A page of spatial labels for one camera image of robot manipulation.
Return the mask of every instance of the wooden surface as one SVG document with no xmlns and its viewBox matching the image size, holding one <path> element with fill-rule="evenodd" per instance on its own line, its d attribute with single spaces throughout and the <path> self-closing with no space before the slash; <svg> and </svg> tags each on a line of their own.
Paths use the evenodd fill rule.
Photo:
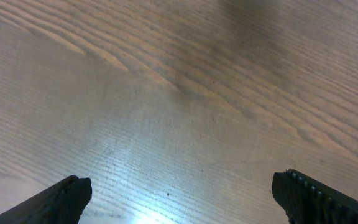
<svg viewBox="0 0 358 224">
<path fill-rule="evenodd" d="M 286 223 L 288 168 L 358 200 L 358 1 L 0 1 L 0 213 Z"/>
</svg>

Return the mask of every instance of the wood grain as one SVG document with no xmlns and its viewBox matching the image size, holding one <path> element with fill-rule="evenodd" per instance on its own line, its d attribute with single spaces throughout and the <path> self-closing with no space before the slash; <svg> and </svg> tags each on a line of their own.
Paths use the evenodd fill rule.
<svg viewBox="0 0 358 224">
<path fill-rule="evenodd" d="M 0 1 L 0 213 L 77 174 L 83 222 L 285 223 L 290 167 L 358 199 L 358 2 Z"/>
</svg>

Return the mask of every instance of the wooden table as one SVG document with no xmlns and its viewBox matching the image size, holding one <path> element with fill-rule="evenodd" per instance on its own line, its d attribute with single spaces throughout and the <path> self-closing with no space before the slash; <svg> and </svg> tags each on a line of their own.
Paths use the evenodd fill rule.
<svg viewBox="0 0 358 224">
<path fill-rule="evenodd" d="M 0 0 L 0 213 L 286 223 L 289 168 L 358 200 L 358 1 Z"/>
</svg>

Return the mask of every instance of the light wood tabletop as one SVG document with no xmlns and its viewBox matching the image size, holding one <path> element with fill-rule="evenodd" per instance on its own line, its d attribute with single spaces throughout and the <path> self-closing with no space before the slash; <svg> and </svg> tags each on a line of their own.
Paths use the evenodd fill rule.
<svg viewBox="0 0 358 224">
<path fill-rule="evenodd" d="M 288 223 L 289 168 L 358 200 L 358 1 L 0 0 L 0 213 Z"/>
</svg>

